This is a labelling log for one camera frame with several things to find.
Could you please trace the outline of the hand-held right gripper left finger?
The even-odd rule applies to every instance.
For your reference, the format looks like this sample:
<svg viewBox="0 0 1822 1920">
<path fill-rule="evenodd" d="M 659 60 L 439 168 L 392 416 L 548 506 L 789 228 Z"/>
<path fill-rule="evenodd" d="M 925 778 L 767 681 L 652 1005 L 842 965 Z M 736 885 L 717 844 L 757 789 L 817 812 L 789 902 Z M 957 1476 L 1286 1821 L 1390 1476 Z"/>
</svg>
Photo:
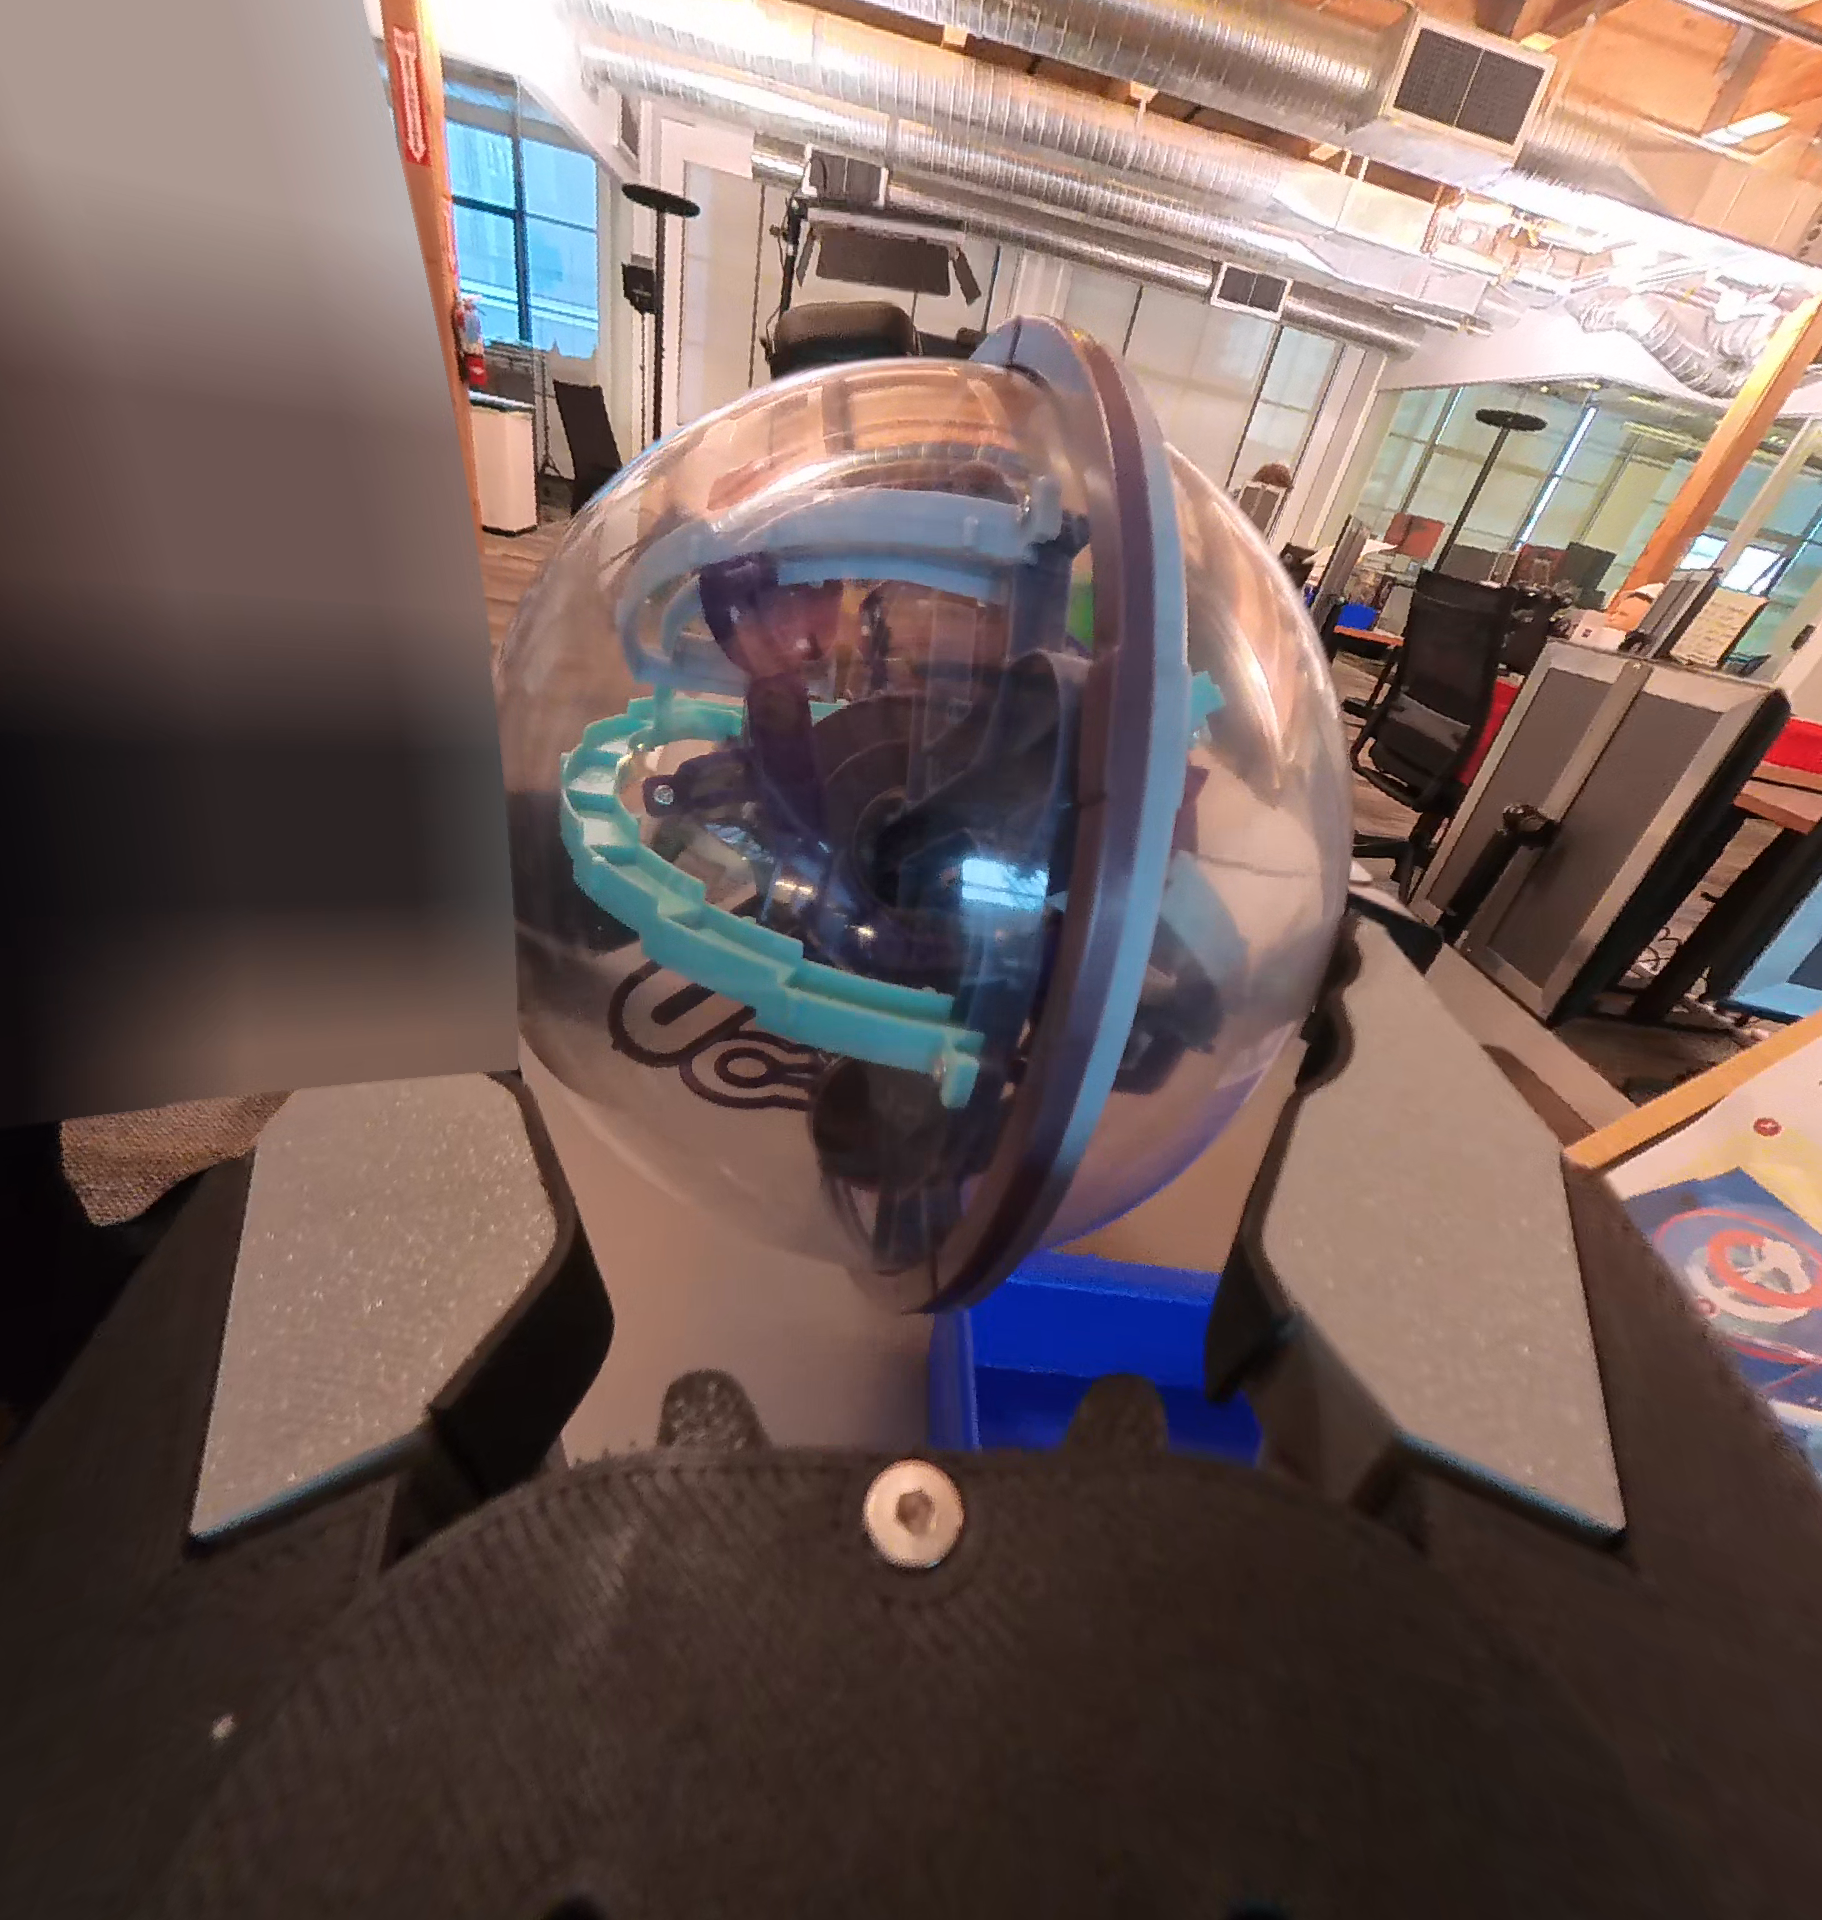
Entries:
<svg viewBox="0 0 1822 1920">
<path fill-rule="evenodd" d="M 559 1457 L 610 1336 L 518 1074 L 294 1093 L 254 1149 L 189 1536 L 390 1476 L 435 1512 L 490 1500 Z"/>
</svg>

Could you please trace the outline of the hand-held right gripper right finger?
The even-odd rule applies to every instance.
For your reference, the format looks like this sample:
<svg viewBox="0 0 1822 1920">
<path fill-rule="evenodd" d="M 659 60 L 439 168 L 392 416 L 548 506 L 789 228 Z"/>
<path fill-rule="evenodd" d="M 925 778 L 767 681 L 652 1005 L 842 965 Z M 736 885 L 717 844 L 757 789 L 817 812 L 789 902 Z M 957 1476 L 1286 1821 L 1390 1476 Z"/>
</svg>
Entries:
<svg viewBox="0 0 1822 1920">
<path fill-rule="evenodd" d="M 1563 1151 L 1385 926 L 1348 916 L 1209 1320 L 1262 1467 L 1443 1480 L 1590 1546 L 1625 1504 Z"/>
</svg>

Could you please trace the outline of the transparent maze ball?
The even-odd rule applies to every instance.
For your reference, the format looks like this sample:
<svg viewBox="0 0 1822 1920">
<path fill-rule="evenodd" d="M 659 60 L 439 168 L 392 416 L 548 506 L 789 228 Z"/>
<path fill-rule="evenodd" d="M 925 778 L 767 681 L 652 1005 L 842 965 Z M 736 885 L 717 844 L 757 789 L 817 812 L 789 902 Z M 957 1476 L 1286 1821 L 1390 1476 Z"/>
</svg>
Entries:
<svg viewBox="0 0 1822 1920">
<path fill-rule="evenodd" d="M 1120 355 L 780 378 L 568 525 L 493 668 L 518 1030 L 644 1194 L 974 1306 L 1187 1170 L 1330 978 L 1330 664 Z"/>
</svg>

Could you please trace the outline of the grey fabric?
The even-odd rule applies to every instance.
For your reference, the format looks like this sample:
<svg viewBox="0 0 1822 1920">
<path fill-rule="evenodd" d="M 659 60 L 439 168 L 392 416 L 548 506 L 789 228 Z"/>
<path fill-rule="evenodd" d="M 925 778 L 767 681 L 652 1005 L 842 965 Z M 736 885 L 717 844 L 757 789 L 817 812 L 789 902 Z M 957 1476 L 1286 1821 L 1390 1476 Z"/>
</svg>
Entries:
<svg viewBox="0 0 1822 1920">
<path fill-rule="evenodd" d="M 220 1096 L 60 1122 L 64 1179 L 95 1228 L 122 1228 L 180 1182 L 249 1155 L 289 1096 Z"/>
</svg>

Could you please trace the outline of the printed instruction sheet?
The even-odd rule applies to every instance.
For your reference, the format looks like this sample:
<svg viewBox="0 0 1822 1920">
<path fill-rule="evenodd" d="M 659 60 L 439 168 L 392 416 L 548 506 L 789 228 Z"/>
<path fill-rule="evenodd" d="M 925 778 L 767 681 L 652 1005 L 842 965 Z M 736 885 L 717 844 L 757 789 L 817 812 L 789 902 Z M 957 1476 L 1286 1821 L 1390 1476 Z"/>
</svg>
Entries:
<svg viewBox="0 0 1822 1920">
<path fill-rule="evenodd" d="M 1607 1185 L 1822 1486 L 1822 1036 Z"/>
</svg>

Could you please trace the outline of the blue plastic bin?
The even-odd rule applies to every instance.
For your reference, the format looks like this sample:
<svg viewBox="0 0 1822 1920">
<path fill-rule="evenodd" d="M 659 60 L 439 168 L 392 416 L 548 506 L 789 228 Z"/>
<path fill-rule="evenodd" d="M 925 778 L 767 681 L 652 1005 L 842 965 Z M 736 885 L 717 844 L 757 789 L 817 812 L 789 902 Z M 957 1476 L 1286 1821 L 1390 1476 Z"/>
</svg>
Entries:
<svg viewBox="0 0 1822 1920">
<path fill-rule="evenodd" d="M 1134 1375 L 1158 1390 L 1177 1452 L 1252 1465 L 1260 1427 L 1242 1395 L 1205 1393 L 1215 1273 L 1041 1252 L 981 1302 L 935 1315 L 927 1437 L 944 1452 L 1047 1450 L 1090 1387 Z"/>
</svg>

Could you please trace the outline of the pale grey board with logo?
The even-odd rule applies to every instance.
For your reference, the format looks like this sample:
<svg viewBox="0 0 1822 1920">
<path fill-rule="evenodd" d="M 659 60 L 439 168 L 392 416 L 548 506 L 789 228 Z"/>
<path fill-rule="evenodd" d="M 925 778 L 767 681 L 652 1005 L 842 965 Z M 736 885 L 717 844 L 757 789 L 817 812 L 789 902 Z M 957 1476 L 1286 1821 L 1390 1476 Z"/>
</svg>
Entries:
<svg viewBox="0 0 1822 1920">
<path fill-rule="evenodd" d="M 621 1044 L 598 1009 L 520 1052 L 613 1312 L 567 1457 L 644 1450 L 695 1372 L 731 1375 L 783 1449 L 921 1452 L 935 1325 L 890 1313 L 797 1237 L 759 1241 L 752 1198 L 718 1177 L 714 1149 L 738 1133 L 761 1147 L 802 1128 L 809 1057 L 647 962 L 620 968 L 615 999 Z"/>
</svg>

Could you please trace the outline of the grey metal cabinet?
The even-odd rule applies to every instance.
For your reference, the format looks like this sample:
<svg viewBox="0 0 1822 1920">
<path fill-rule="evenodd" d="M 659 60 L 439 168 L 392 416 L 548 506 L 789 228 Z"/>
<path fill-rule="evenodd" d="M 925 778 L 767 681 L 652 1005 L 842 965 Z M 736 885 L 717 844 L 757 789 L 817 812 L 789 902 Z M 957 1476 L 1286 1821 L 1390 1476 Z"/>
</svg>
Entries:
<svg viewBox="0 0 1822 1920">
<path fill-rule="evenodd" d="M 1767 683 L 1549 641 L 1415 916 L 1536 1020 L 1586 1016 L 1726 850 L 1788 717 Z"/>
</svg>

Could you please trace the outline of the dark framed blue board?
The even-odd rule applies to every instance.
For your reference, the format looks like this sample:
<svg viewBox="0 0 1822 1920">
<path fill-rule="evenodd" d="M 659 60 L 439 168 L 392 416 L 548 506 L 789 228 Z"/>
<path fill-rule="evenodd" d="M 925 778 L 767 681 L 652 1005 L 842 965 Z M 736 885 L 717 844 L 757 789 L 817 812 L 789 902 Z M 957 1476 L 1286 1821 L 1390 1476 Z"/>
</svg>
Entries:
<svg viewBox="0 0 1822 1920">
<path fill-rule="evenodd" d="M 1804 836 L 1800 868 L 1759 909 L 1757 936 L 1709 978 L 1711 1005 L 1793 1023 L 1822 1011 L 1822 825 Z"/>
</svg>

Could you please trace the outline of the black mesh office chair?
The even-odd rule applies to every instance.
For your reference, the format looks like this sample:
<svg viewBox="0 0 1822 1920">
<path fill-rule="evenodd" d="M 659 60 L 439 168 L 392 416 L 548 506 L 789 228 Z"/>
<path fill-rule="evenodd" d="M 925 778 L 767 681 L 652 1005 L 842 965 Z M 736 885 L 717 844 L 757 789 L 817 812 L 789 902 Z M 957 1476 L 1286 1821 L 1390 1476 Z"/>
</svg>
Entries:
<svg viewBox="0 0 1822 1920">
<path fill-rule="evenodd" d="M 1354 834 L 1358 860 L 1388 858 L 1408 900 L 1465 792 L 1465 769 L 1487 728 L 1518 589 L 1419 575 L 1405 645 L 1351 766 L 1415 815 L 1405 837 Z"/>
</svg>

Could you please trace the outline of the black floor lamp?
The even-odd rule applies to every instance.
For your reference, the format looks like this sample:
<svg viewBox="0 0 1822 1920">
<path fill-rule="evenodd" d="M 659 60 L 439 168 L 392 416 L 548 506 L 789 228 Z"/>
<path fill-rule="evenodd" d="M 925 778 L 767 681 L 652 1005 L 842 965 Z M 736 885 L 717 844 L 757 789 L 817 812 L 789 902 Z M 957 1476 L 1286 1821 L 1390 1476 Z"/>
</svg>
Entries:
<svg viewBox="0 0 1822 1920">
<path fill-rule="evenodd" d="M 1495 446 L 1480 468 L 1465 542 L 1486 556 L 1484 566 L 1518 544 L 1524 520 L 1543 489 L 1547 468 L 1547 406 L 1484 407 L 1478 423 L 1495 430 Z"/>
<path fill-rule="evenodd" d="M 652 448 L 661 441 L 665 427 L 666 225 L 668 221 L 688 223 L 697 219 L 701 215 L 701 205 L 688 196 L 680 196 L 644 181 L 623 183 L 621 192 L 629 204 L 647 211 L 654 221 L 654 250 L 647 276 L 650 283 L 644 286 L 644 281 L 639 281 L 634 275 L 625 279 L 629 300 L 650 323 L 650 406 L 645 416 L 644 446 Z"/>
</svg>

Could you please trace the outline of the white waste bin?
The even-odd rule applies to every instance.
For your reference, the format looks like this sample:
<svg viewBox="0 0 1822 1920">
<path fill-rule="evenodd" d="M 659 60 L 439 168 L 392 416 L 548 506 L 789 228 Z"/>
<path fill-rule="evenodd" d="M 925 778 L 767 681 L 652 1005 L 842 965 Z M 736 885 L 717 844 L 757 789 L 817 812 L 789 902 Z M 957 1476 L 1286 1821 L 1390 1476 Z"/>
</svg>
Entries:
<svg viewBox="0 0 1822 1920">
<path fill-rule="evenodd" d="M 482 530 L 524 535 L 538 525 L 537 407 L 472 392 L 470 411 Z"/>
</svg>

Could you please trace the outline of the slanted wooden beam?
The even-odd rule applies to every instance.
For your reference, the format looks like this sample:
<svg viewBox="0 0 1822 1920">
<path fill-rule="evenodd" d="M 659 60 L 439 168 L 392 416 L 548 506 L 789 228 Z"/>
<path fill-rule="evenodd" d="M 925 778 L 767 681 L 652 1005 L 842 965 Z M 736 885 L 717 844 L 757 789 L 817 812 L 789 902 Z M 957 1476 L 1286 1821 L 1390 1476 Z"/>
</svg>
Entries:
<svg viewBox="0 0 1822 1920">
<path fill-rule="evenodd" d="M 1644 540 L 1638 560 L 1607 609 L 1619 633 L 1631 633 L 1642 619 L 1634 589 L 1666 586 L 1683 563 L 1691 542 L 1709 528 L 1732 481 L 1757 452 L 1764 436 L 1783 411 L 1788 396 L 1822 352 L 1822 298 L 1798 305 L 1769 334 L 1757 360 L 1737 396 L 1713 428 L 1703 452 L 1673 496 L 1655 531 Z"/>
</svg>

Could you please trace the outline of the black high-back chair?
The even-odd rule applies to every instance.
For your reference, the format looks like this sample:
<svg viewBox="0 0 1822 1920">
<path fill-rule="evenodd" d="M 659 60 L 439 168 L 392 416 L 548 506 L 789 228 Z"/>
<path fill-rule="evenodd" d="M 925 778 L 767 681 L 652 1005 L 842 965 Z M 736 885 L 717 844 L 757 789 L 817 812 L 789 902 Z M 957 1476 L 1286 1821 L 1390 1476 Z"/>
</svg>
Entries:
<svg viewBox="0 0 1822 1920">
<path fill-rule="evenodd" d="M 917 326 L 893 300 L 796 303 L 777 316 L 764 342 L 770 380 L 921 352 Z"/>
</svg>

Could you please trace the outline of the studio light panel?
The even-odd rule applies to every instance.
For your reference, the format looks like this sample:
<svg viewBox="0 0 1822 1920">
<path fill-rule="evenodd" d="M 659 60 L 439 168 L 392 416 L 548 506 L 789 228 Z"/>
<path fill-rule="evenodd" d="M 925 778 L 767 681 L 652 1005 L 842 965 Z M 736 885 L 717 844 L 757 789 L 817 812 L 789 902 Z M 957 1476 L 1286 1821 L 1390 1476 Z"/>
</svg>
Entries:
<svg viewBox="0 0 1822 1920">
<path fill-rule="evenodd" d="M 818 202 L 802 204 L 794 283 L 831 281 L 913 300 L 981 305 L 963 229 Z"/>
</svg>

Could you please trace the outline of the white air vent box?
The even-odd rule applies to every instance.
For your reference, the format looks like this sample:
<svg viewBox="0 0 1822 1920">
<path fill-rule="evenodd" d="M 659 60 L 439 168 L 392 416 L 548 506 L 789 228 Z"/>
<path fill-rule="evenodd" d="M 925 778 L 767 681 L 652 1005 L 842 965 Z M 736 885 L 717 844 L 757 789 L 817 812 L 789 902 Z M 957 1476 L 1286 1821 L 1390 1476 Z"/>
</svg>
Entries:
<svg viewBox="0 0 1822 1920">
<path fill-rule="evenodd" d="M 1556 71 L 1554 54 L 1410 10 L 1377 118 L 1515 156 Z"/>
</svg>

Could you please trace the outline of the orange wooden post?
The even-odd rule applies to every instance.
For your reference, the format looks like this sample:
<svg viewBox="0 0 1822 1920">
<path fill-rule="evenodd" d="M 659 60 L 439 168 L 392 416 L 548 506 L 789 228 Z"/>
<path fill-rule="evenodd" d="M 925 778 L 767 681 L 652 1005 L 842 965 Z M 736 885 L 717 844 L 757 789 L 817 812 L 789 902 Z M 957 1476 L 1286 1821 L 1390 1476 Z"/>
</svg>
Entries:
<svg viewBox="0 0 1822 1920">
<path fill-rule="evenodd" d="M 460 352 L 459 250 L 448 174 L 443 60 L 431 6 L 382 2 L 380 40 L 388 65 L 395 135 L 418 231 L 418 252 L 433 303 L 443 376 L 457 420 L 474 540 L 482 542 L 482 506 L 472 430 L 470 388 Z"/>
</svg>

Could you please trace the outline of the silver ventilation duct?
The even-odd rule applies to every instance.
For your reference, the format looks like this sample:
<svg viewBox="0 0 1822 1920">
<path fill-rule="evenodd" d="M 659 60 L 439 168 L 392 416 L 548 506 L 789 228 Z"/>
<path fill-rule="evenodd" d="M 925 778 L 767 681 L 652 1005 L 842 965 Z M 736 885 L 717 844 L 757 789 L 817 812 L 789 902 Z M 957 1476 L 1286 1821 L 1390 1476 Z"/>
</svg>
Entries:
<svg viewBox="0 0 1822 1920">
<path fill-rule="evenodd" d="M 947 135 L 1247 205 L 1383 190 L 1330 166 L 1235 135 L 1139 115 L 1068 84 L 867 27 L 807 4 L 585 2 L 570 15 L 595 45 L 636 40 L 736 80 L 884 111 Z"/>
</svg>

